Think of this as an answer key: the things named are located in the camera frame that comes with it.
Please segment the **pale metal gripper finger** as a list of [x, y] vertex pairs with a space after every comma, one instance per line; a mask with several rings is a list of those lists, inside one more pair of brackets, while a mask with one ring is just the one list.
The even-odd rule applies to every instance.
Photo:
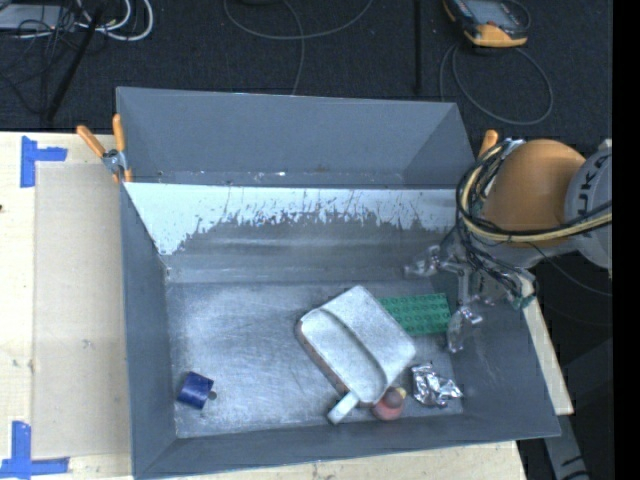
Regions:
[[466, 339], [483, 322], [483, 317], [469, 306], [460, 306], [451, 316], [447, 331], [447, 349], [457, 353], [464, 349]]
[[419, 253], [403, 267], [404, 277], [427, 278], [438, 273], [441, 269], [440, 252], [440, 246], [433, 245]]

